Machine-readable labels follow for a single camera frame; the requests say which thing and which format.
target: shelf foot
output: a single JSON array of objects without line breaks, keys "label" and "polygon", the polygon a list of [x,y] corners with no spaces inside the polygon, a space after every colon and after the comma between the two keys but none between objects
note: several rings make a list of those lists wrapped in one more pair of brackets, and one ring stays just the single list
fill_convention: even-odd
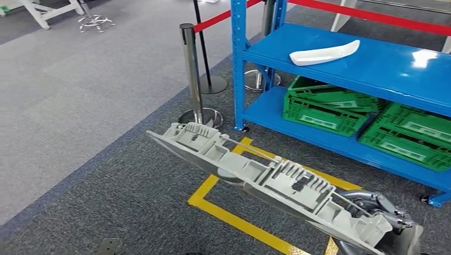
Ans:
[{"label": "shelf foot", "polygon": [[250,128],[248,126],[237,127],[235,126],[233,129],[240,131],[241,133],[249,132]]},{"label": "shelf foot", "polygon": [[420,201],[432,205],[434,207],[441,207],[445,202],[451,200],[451,193],[439,192],[434,195],[421,195]]}]

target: stainless steel post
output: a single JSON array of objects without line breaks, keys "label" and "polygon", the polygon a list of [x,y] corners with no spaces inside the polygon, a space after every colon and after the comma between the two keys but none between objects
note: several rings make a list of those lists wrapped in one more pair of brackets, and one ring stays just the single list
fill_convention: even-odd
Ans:
[{"label": "stainless steel post", "polygon": [[199,66],[197,64],[194,25],[191,23],[181,24],[180,32],[193,109],[183,113],[179,117],[179,123],[196,122],[213,128],[219,128],[222,125],[222,115],[214,109],[204,108],[202,106],[201,82],[199,79]]},{"label": "stainless steel post", "polygon": [[[274,15],[274,0],[266,0],[263,8],[262,34],[265,36],[271,33],[272,18]],[[245,88],[253,92],[262,92],[264,84],[262,82],[262,74],[257,70],[250,70],[244,73]],[[280,76],[274,74],[274,84],[280,84]]]}]

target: gray plastic part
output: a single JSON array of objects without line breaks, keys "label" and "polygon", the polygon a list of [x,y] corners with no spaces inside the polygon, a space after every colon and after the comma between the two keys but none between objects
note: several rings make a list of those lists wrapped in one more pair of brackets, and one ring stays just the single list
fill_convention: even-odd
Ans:
[{"label": "gray plastic part", "polygon": [[375,248],[391,224],[383,215],[353,218],[351,213],[332,201],[339,197],[336,187],[308,171],[302,165],[276,157],[263,165],[234,154],[224,147],[228,140],[218,130],[201,124],[173,123],[163,134],[147,134],[156,142],[204,171],[224,179],[239,179],[247,192],[304,219],[319,230],[367,254],[383,255]]}]

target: green plastic crate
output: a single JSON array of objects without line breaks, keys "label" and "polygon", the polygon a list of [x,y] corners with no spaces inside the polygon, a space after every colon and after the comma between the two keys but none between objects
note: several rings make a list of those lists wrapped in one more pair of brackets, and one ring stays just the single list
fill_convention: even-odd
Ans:
[{"label": "green plastic crate", "polygon": [[285,95],[282,117],[318,129],[353,136],[369,118],[370,113],[353,113]]},{"label": "green plastic crate", "polygon": [[377,97],[301,76],[291,83],[288,93],[294,97],[351,112],[378,112],[382,110],[384,103]]},{"label": "green plastic crate", "polygon": [[390,103],[375,122],[421,140],[451,148],[451,118],[399,103]]},{"label": "green plastic crate", "polygon": [[451,149],[402,134],[384,126],[371,125],[358,141],[435,172],[444,172],[451,168]]}]

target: stanchion post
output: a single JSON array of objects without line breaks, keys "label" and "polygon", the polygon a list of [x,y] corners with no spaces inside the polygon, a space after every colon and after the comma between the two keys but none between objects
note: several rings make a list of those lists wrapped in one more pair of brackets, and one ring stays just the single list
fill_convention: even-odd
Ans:
[{"label": "stanchion post", "polygon": [[218,111],[211,108],[204,108],[202,105],[194,25],[191,23],[181,24],[180,32],[193,109],[183,113],[179,117],[179,123],[196,122],[213,128],[219,128],[223,121],[222,115]]},{"label": "stanchion post", "polygon": [[[196,14],[197,24],[201,23],[201,12],[199,11],[198,0],[193,0],[194,12]],[[201,78],[201,93],[202,94],[215,94],[223,91],[227,88],[227,80],[220,76],[211,76],[210,75],[210,67],[208,66],[208,57],[207,57],[207,49],[205,47],[205,39],[204,32],[199,31],[199,38],[201,40],[201,48],[202,54],[204,57],[204,65],[205,65],[205,76]]]},{"label": "stanchion post", "polygon": [[[265,0],[263,7],[263,21],[262,21],[262,34],[267,36],[271,33],[272,19],[274,15],[274,2],[275,0]],[[264,83],[262,82],[262,74],[257,70],[247,71],[245,77],[245,88],[253,92],[262,92],[264,90]],[[274,73],[274,85],[280,84],[280,76]]]}]

